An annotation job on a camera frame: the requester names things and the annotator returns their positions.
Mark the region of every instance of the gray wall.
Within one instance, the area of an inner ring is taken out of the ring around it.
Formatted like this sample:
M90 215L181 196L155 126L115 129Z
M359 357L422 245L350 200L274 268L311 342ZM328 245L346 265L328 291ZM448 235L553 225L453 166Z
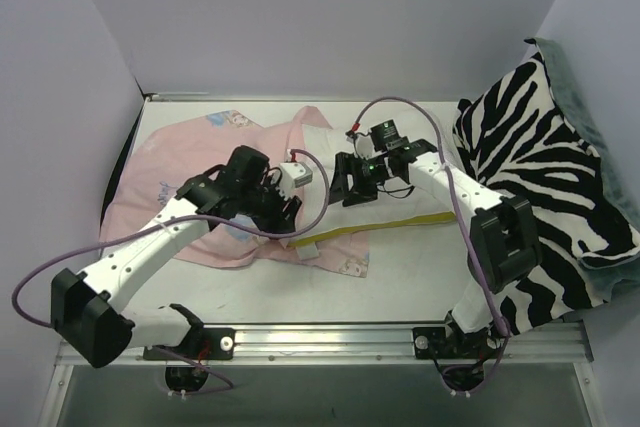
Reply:
M540 35L558 40L628 192L640 202L640 0L556 0ZM586 317L611 427L640 418L640 297Z
M38 418L59 338L19 319L11 290L37 264L96 241L142 99L91 0L0 0L0 93L0 425L21 427ZM46 319L43 277L24 304Z
M94 0L145 92L457 100L553 0Z

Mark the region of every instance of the printed graphic on pink cloth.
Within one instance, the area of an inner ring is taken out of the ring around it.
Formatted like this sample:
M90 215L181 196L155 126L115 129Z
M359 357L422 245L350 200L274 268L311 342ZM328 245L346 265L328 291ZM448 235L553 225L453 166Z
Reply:
M253 147L270 159L284 160L287 149L304 148L302 125L331 126L315 107L304 107L291 122L263 128L240 112L228 110L157 130L127 163L116 196L107 209L100 239L112 240L143 227L190 177L216 164L225 164L238 145ZM241 225L255 227L249 217ZM176 258L208 267L242 267L254 258L313 265L355 277L366 277L369 243L366 232L317 243L320 257L301 261L293 249L233 227L220 226L183 249Z

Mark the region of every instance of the white table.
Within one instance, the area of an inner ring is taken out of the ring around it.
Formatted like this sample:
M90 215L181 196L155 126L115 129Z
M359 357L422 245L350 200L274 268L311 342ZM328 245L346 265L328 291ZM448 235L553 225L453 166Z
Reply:
M335 128L351 127L362 102L312 102ZM291 120L304 102L158 102L145 104L134 151L155 130L213 112L238 110L262 126ZM455 103L437 108L450 135ZM363 126L411 107L384 103ZM370 233L364 279L319 268L257 260L240 269L213 269L179 260L166 264L133 298L135 307L188 306L205 322L316 323L441 321L460 299L469 272L455 224Z

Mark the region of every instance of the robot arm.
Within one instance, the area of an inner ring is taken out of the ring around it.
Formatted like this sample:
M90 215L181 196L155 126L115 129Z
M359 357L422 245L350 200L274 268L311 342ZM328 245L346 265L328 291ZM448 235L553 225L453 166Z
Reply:
M358 155L336 155L330 202L342 201L348 207L373 201L378 197L379 186L400 177L453 210L449 179L435 146L425 140L409 142L400 137L392 120L373 127L367 135L347 135L354 141ZM489 289L496 294L540 262L531 205L520 197L507 198L484 187L455 166L449 165L449 169L462 220ZM469 267L476 278L475 270Z
M272 170L279 174L270 175ZM218 175L211 179L215 172ZM51 282L53 328L94 367L109 364L133 347L177 347L193 356L201 345L203 324L188 309L171 304L136 312L127 307L167 261L218 225L199 219L171 221L196 214L224 219L245 214L262 231L290 233L295 231L301 205L293 191L311 180L311 170L303 163L285 162L269 169L269 159L262 153L236 148L227 165L197 175L178 189L143 228L159 225L156 232L129 242L78 274L65 269L56 275Z

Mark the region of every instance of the zebra print blanket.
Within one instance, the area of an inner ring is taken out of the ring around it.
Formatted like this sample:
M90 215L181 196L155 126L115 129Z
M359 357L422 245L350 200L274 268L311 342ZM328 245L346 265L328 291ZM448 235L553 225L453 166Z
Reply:
M640 235L603 196L598 152L555 104L540 53L474 103L462 100L454 140L480 183L532 206L543 261L503 292L514 334L570 310L603 302L583 268L620 265L640 254Z

